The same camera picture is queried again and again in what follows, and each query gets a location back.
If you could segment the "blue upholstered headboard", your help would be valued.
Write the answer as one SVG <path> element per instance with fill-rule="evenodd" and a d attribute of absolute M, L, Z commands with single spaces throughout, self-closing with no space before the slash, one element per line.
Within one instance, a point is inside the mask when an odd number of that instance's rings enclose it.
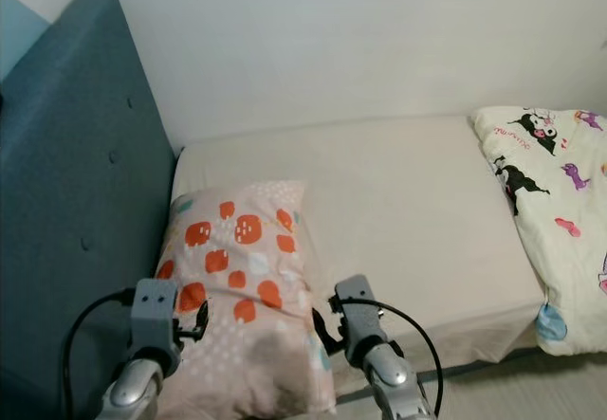
<path fill-rule="evenodd" d="M 0 420 L 64 420 L 65 335 L 155 272 L 176 152 L 119 0 L 70 1 L 1 98 Z M 129 332 L 115 302 L 80 326 L 78 419 L 99 411 Z"/>

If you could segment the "pink pillow with orange patches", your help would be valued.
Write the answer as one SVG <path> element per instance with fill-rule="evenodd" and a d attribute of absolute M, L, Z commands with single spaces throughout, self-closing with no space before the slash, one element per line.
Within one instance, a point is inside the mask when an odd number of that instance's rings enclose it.
<path fill-rule="evenodd" d="M 329 356 L 315 333 L 298 180 L 187 192 L 171 203 L 157 276 L 176 316 L 210 303 L 157 398 L 156 420 L 277 420 L 331 411 Z"/>

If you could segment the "beige sheeted mattress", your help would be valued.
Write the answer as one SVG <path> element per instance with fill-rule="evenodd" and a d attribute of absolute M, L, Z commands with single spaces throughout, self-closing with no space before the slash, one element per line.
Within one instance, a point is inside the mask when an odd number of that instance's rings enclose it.
<path fill-rule="evenodd" d="M 381 324 L 418 372 L 500 362 L 537 345 L 543 288 L 464 117 L 334 122 L 188 144 L 174 195 L 300 180 L 303 254 L 330 328 L 337 282 L 364 274 Z"/>

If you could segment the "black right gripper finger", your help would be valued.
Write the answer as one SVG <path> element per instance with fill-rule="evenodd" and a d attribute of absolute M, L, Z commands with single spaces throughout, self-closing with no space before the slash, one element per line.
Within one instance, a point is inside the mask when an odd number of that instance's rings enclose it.
<path fill-rule="evenodd" d="M 327 355 L 333 356 L 345 351 L 345 341 L 342 338 L 334 338 L 326 328 L 324 317 L 318 310 L 312 310 L 312 321 L 315 333 L 322 343 L 322 348 Z"/>

